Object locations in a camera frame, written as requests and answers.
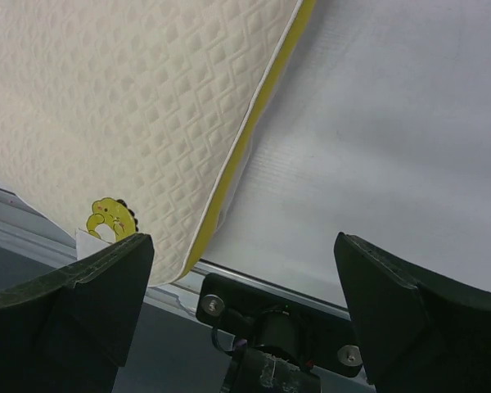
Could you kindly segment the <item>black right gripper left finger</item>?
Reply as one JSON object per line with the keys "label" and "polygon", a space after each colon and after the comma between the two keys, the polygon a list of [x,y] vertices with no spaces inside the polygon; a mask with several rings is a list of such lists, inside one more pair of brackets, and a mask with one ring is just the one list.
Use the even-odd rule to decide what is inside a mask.
{"label": "black right gripper left finger", "polygon": [[110,392],[128,358],[154,258],[136,233],[0,291],[0,392]]}

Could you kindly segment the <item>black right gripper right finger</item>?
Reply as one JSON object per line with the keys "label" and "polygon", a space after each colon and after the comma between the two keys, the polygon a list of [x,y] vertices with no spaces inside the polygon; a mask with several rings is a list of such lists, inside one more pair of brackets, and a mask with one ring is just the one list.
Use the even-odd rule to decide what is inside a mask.
{"label": "black right gripper right finger", "polygon": [[491,392],[491,292],[339,233],[334,256],[378,392]]}

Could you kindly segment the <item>cream quilted pillow yellow edge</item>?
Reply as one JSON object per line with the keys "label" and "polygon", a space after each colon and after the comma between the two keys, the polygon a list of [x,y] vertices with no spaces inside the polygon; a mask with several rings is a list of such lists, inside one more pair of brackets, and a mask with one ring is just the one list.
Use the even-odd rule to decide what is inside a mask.
{"label": "cream quilted pillow yellow edge", "polygon": [[194,266],[311,1],[0,1],[0,184],[72,237]]}

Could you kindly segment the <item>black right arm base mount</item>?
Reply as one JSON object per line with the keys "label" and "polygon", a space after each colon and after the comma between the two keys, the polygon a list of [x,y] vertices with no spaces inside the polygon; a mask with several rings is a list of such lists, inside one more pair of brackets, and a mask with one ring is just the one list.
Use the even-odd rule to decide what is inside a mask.
{"label": "black right arm base mount", "polygon": [[223,392],[319,392],[314,368],[353,378],[363,367],[348,319],[216,273],[203,280],[196,318],[231,358]]}

